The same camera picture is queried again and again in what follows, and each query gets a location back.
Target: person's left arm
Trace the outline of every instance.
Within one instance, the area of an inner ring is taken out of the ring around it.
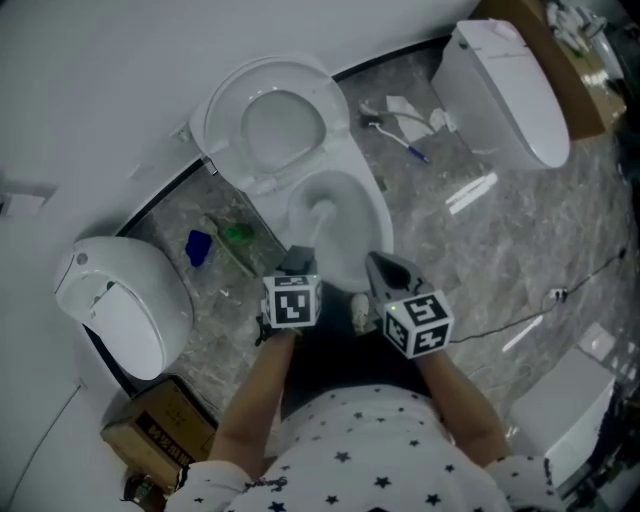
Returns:
[[[239,466],[252,479],[264,470],[264,453],[287,377],[295,333],[280,331],[264,343],[249,376],[220,423],[209,460]]]

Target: blue cloth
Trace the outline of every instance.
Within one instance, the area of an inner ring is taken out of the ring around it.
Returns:
[[[209,254],[210,248],[211,237],[209,235],[195,229],[191,230],[187,246],[185,247],[187,256],[189,256],[189,260],[191,261],[191,266],[197,268],[202,265],[207,254]]]

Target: shirt sleeve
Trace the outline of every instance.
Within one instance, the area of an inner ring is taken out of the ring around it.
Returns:
[[[514,511],[564,512],[565,507],[551,480],[549,459],[544,457],[503,457],[486,471],[507,497]]]
[[[225,461],[190,464],[178,475],[178,485],[167,500],[166,512],[221,512],[250,483],[249,475]]]

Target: blue object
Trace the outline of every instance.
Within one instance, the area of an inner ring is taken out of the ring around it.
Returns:
[[[416,148],[414,148],[413,146],[407,146],[407,149],[413,153],[415,156],[417,156],[420,160],[422,160],[425,163],[430,163],[429,159],[424,156],[422,153],[420,153],[420,151],[418,151]]]
[[[192,229],[191,233],[189,233],[187,246],[184,248],[187,256],[189,256],[189,261],[191,261],[191,266],[197,268],[202,265],[207,254],[209,254],[210,248],[211,237],[202,231]]]

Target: blue brush handle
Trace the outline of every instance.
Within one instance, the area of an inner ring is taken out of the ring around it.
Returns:
[[[427,164],[430,163],[429,159],[426,156],[424,156],[422,153],[420,153],[420,151],[418,151],[413,146],[407,146],[407,149],[409,150],[410,153],[413,153],[415,156],[417,156],[423,162],[425,162]]]

